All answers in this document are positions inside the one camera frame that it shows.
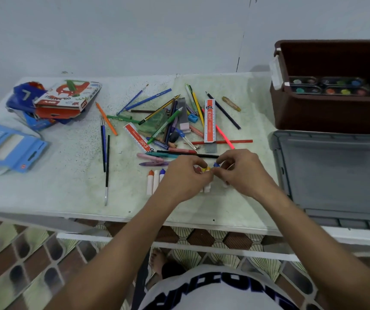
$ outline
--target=table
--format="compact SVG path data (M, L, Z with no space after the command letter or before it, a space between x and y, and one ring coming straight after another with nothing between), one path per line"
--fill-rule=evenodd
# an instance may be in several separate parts
M224 107L241 125L234 125L217 111L216 121L229 139L253 139L253 143L235 144L256 152L265 169L278 181L269 137L275 130L270 88L270 74L227 73L208 75L168 75L139 77L89 77L81 78L103 84L96 101L106 114L117 113L142 87L148 88L138 100L172 88L172 92L141 105L138 109L155 109L174 95L181 94L190 104L185 83L191 84L200 103L206 99L205 91L221 100L227 96L238 104L242 111ZM25 77L19 83L39 81L46 87L58 82L58 77ZM0 102L0 120L14 114L5 109L8 95ZM132 114L143 118L143 114ZM123 129L126 124L113 120L119 133L110 134L109 201L104 206L105 175L103 173L101 137L99 134L100 113L90 103L84 114L68 125L56 124L41 132L44 140L51 142L44 155L27 174L8 172L0 176L0 218L44 226L57 231L88 233L102 236L103 233L83 224L63 219L85 218L127 222L146 203L148 167L139 166L136 153L139 147ZM196 126L202 129L201 123ZM200 140L194 134L192 140ZM186 148L182 141L180 147ZM228 149L218 145L219 154ZM210 166L213 160L206 160ZM166 225L217 229L250 234L280 236L274 221L256 201L241 196L232 188L224 189L215 178L211 192L198 194L180 204L168 217ZM337 240L344 243L370 245L369 230L353 230L325 227Z

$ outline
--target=person's right hand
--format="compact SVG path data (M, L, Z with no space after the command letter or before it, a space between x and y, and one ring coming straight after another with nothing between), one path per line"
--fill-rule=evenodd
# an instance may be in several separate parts
M247 149L228 150L216 160L221 167L211 169L214 175L228 182L238 192L260 203L280 188L267 173L258 155Z

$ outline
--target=white wall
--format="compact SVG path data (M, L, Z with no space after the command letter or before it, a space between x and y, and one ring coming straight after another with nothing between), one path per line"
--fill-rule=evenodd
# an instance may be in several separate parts
M22 76L235 72L250 0L0 0L0 99Z
M370 39L370 0L253 0L238 72L269 70L284 39Z

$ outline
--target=foot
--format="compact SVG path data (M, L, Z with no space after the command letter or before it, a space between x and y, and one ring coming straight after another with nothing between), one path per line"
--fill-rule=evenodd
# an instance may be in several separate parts
M151 255L151 268L162 276L162 267L167 263L165 254L160 249L154 249Z

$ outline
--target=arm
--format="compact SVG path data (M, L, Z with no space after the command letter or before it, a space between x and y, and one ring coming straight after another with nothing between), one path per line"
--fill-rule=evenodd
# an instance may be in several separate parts
M370 269L285 195L258 155L229 150L217 162L212 172L262 204L333 309L370 309Z
M180 156L171 162L142 210L45 309L120 309L127 288L169 214L212 181L212 172L197 174L193 168L195 164L207 167L197 156Z

